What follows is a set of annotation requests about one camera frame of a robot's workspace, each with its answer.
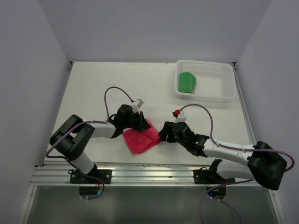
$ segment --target white basket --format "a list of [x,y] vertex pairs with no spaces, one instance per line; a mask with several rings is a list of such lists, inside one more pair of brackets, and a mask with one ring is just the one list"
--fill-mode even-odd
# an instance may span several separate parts
[[[179,92],[179,74],[188,71],[196,77],[194,93]],[[223,63],[179,60],[174,78],[175,92],[181,99],[223,103],[236,96],[232,66]]]

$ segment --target white table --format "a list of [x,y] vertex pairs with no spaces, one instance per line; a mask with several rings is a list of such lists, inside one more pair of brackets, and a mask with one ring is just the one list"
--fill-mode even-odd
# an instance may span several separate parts
[[[208,108],[214,119],[214,137],[226,142],[250,144],[240,97],[226,103],[181,100],[174,92],[174,63],[99,63],[75,62],[55,123],[56,131],[72,114],[84,120],[105,120],[104,91],[109,86],[123,88],[133,99],[142,99],[142,111],[160,131],[165,121],[174,121],[172,112],[189,103]],[[119,90],[107,95],[110,114],[121,104],[130,103]],[[210,119],[199,107],[184,109],[187,124],[199,134],[209,135]],[[123,136],[116,139],[91,139],[86,154],[96,162],[143,164],[209,165],[212,158],[195,157],[176,143],[163,142],[143,154],[130,152]],[[52,155],[59,155],[53,150]]]

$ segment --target folded green cloth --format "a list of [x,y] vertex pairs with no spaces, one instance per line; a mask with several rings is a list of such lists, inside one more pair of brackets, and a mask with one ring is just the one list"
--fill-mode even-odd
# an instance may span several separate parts
[[190,72],[182,72],[179,74],[179,92],[193,93],[195,90],[195,85],[196,78]]

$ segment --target white wall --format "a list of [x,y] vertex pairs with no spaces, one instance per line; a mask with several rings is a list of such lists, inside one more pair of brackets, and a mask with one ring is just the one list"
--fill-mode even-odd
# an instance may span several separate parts
[[0,223],[17,223],[68,78],[37,0],[0,3]]
[[271,0],[39,0],[73,61],[235,62]]
[[[257,140],[299,161],[299,1],[273,0],[237,63]],[[288,223],[299,223],[299,166],[286,173],[279,195]]]

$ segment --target folded red cloth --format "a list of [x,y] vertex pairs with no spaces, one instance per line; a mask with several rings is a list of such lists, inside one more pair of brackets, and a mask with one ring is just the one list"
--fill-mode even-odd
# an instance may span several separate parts
[[125,131],[122,135],[133,154],[141,154],[161,142],[157,129],[146,119],[151,128],[138,132],[134,129]]

